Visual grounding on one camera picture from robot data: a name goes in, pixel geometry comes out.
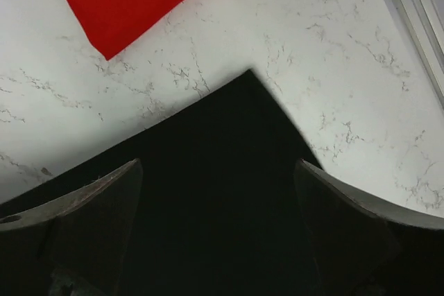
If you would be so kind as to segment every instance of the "marble countertop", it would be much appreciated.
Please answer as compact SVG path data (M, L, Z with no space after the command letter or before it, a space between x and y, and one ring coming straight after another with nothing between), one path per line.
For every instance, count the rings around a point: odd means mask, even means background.
M326 171L444 216L442 109L384 0L186 0L109 62L65 0L0 8L0 202L253 67Z

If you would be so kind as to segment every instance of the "table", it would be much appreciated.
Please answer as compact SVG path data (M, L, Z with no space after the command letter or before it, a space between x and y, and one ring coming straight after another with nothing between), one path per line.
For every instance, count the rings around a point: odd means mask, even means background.
M109 62L65 0L0 9L0 202L252 67L327 172L444 216L442 109L384 0L185 0Z

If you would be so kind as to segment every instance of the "white marble surface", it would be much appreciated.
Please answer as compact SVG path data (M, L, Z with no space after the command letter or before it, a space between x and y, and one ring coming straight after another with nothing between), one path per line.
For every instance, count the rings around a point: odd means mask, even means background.
M186 0L109 62L65 0L0 11L0 202L254 67L328 172L444 216L443 113L383 0Z

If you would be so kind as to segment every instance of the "black cloth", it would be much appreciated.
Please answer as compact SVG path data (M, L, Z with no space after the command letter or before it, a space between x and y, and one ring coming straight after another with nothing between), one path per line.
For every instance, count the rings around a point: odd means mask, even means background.
M319 165L248 71L175 116L0 207L13 214L140 158L120 295L322 295L293 185Z

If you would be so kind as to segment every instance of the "screw hole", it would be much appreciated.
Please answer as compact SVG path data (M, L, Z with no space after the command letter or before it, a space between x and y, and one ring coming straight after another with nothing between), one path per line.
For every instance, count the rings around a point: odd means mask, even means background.
M11 223L11 222L15 222L20 220L22 217L20 215L11 215L11 216L6 216L5 218L2 218L0 220L0 224L2 223Z

